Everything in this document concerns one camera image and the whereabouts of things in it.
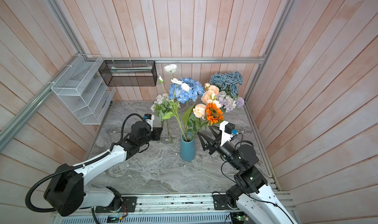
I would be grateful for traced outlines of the orange flower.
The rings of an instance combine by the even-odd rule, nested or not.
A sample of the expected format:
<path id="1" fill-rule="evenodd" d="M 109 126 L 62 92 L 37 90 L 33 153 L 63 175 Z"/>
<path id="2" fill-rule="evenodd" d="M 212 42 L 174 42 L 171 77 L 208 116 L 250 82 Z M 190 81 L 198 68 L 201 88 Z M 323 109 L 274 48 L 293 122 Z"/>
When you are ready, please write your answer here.
<path id="1" fill-rule="evenodd" d="M 185 133 L 190 132 L 192 135 L 223 121 L 223 111 L 215 103 L 197 104 L 188 109 L 183 116 Z"/>

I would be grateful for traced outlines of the teal ceramic vase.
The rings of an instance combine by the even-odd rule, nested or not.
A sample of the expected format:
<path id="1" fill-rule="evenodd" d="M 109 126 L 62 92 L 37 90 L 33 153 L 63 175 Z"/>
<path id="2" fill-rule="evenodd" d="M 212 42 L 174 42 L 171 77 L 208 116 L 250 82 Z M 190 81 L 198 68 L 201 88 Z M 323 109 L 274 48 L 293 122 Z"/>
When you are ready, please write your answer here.
<path id="1" fill-rule="evenodd" d="M 186 162 L 190 162 L 195 158 L 195 139 L 192 132 L 186 135 L 189 141 L 186 141 L 184 135 L 181 137 L 180 142 L 180 157 Z"/>

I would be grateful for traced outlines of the pink white hydrangea bouquet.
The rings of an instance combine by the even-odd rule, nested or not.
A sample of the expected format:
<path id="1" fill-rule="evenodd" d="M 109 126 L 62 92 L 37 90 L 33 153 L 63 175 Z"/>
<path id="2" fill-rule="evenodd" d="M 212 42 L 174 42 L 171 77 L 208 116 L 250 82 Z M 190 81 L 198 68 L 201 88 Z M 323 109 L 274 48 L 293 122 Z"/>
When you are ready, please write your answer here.
<path id="1" fill-rule="evenodd" d="M 233 98 L 226 91 L 220 91 L 217 95 L 217 100 L 224 112 L 231 112 L 235 108 L 243 107 L 245 104 L 245 100 L 242 97 Z"/>

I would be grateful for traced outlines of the pale peach rose spray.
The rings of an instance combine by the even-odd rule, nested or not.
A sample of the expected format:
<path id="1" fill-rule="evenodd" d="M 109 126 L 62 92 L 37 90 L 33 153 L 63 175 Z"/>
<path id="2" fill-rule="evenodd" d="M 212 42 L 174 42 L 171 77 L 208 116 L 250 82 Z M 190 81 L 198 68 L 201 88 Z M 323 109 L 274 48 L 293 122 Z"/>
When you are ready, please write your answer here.
<path id="1" fill-rule="evenodd" d="M 196 118 L 207 120 L 210 124 L 223 120 L 221 104 L 217 100 L 217 95 L 212 91 L 206 91 L 202 98 L 202 103 L 195 105 L 193 113 Z"/>

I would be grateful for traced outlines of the blue hydrangea mixed bouquet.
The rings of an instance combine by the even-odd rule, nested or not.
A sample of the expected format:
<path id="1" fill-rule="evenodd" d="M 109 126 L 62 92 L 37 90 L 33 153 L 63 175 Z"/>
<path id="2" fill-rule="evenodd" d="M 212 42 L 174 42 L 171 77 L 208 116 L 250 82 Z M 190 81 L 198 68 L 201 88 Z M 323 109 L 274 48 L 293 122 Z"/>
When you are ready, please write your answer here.
<path id="1" fill-rule="evenodd" d="M 179 80 L 183 81 L 176 92 L 176 99 L 179 101 L 179 103 L 185 104 L 188 101 L 196 102 L 196 100 L 201 98 L 205 93 L 205 89 L 199 81 L 196 81 L 190 77 L 182 77 Z M 172 97 L 172 89 L 172 85 L 170 85 L 170 97 Z"/>

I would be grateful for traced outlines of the teal blue rose bouquet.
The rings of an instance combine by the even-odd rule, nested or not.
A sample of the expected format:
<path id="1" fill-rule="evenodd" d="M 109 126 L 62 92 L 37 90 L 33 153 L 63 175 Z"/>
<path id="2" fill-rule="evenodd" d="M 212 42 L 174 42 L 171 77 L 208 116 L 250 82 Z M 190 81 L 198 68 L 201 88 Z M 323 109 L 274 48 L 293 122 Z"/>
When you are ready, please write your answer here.
<path id="1" fill-rule="evenodd" d="M 239 87 L 243 85 L 243 77 L 238 71 L 229 73 L 215 73 L 210 77 L 210 84 L 220 91 L 226 91 L 230 96 L 239 97 Z"/>

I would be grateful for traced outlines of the white flower stem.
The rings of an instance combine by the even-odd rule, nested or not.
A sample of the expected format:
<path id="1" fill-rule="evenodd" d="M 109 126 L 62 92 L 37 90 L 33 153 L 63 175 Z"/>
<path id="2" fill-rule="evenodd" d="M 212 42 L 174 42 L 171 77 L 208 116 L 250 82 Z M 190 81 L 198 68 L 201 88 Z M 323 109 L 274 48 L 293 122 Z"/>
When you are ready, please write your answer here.
<path id="1" fill-rule="evenodd" d="M 181 132 L 184 136 L 184 141 L 187 141 L 188 140 L 187 133 L 184 132 L 184 130 L 183 130 L 181 120 L 180 120 L 180 117 L 179 117 L 179 112 L 178 112 L 178 110 L 180 108 L 180 103 L 176 99 L 177 89 L 183 83 L 183 81 L 173 77 L 173 74 L 177 71 L 177 65 L 176 64 L 170 64 L 168 66 L 165 66 L 164 71 L 166 71 L 167 73 L 170 73 L 171 83 L 172 83 L 171 85 L 172 85 L 173 89 L 172 89 L 172 97 L 170 97 L 170 94 L 167 93 L 166 90 L 165 90 L 165 87 L 164 87 L 164 84 L 163 84 L 164 83 L 163 78 L 161 76 L 159 76 L 158 82 L 163 86 L 164 92 L 168 96 L 167 101 L 168 101 L 168 104 L 169 104 L 169 107 L 168 107 L 169 111 L 164 114 L 163 119 L 170 119 L 172 116 L 174 116 L 178 121 L 180 130 L 181 130 Z"/>

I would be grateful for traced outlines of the peach rose stem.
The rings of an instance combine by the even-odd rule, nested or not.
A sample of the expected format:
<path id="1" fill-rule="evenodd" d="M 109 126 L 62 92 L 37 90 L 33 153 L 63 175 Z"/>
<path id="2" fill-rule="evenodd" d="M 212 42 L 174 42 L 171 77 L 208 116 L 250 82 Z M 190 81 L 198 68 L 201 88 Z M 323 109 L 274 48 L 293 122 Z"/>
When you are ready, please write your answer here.
<path id="1" fill-rule="evenodd" d="M 215 93 L 215 95 L 218 95 L 220 91 L 217 86 L 211 85 L 210 83 L 205 83 L 205 90 L 212 91 L 213 93 Z"/>

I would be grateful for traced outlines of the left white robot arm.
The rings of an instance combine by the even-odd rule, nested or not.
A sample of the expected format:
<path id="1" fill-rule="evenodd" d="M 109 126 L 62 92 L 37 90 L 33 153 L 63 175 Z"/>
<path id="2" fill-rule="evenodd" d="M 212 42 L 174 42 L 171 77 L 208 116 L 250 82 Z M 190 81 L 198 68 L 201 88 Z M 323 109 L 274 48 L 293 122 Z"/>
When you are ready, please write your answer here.
<path id="1" fill-rule="evenodd" d="M 120 164 L 137 153 L 150 141 L 158 141 L 163 129 L 151 127 L 145 121 L 131 126 L 131 132 L 104 153 L 83 163 L 60 166 L 51 178 L 44 193 L 44 199 L 53 209 L 65 217 L 78 209 L 106 207 L 112 212 L 122 207 L 122 195 L 113 187 L 88 188 L 87 184 L 107 169 Z"/>

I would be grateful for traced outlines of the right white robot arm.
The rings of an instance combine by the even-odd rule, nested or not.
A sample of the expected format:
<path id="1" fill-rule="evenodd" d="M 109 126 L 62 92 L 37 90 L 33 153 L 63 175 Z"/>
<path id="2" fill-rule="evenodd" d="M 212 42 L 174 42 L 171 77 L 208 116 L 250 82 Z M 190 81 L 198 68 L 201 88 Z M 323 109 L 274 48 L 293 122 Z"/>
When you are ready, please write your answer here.
<path id="1" fill-rule="evenodd" d="M 224 204 L 244 212 L 256 224 L 295 224 L 297 221 L 273 192 L 268 180 L 255 166 L 259 159 L 254 144 L 240 140 L 231 142 L 239 134 L 233 128 L 211 127 L 213 137 L 201 132 L 197 135 L 204 151 L 219 153 L 224 164 L 231 165 L 237 173 L 235 183 L 224 194 Z"/>

